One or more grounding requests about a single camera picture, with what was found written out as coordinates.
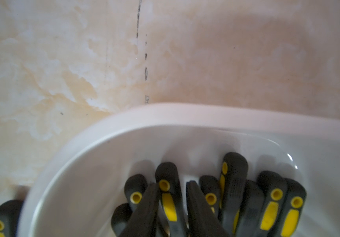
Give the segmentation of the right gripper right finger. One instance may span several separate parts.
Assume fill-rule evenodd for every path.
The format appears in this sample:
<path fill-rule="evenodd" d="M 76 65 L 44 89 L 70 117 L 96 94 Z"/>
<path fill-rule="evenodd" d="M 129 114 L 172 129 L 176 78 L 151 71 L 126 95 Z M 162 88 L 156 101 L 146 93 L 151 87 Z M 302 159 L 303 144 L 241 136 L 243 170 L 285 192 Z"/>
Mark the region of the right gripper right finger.
<path fill-rule="evenodd" d="M 186 203 L 191 237 L 229 237 L 210 209 L 196 181 L 186 183 Z"/>

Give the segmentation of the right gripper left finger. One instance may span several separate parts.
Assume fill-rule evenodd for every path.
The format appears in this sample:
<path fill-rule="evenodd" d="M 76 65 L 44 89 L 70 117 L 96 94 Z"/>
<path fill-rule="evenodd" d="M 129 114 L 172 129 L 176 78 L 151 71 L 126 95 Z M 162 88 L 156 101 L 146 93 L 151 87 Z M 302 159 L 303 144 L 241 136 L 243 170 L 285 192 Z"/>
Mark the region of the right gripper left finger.
<path fill-rule="evenodd" d="M 136 210 L 132 213 L 120 237 L 155 237 L 159 209 L 160 189 L 150 184 Z"/>

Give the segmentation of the white plastic storage box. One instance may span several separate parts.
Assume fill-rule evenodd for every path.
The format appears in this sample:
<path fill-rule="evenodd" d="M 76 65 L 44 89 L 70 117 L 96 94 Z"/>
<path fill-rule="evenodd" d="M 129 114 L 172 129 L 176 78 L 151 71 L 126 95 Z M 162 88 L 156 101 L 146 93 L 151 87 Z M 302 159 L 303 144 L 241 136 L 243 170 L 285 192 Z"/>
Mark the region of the white plastic storage box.
<path fill-rule="evenodd" d="M 296 237 L 340 237 L 340 120 L 194 104 L 151 104 L 109 116 L 72 138 L 35 181 L 19 237 L 108 237 L 137 173 L 155 181 L 160 163 L 181 187 L 219 177 L 223 156 L 243 155 L 248 178 L 271 170 L 307 191 Z"/>

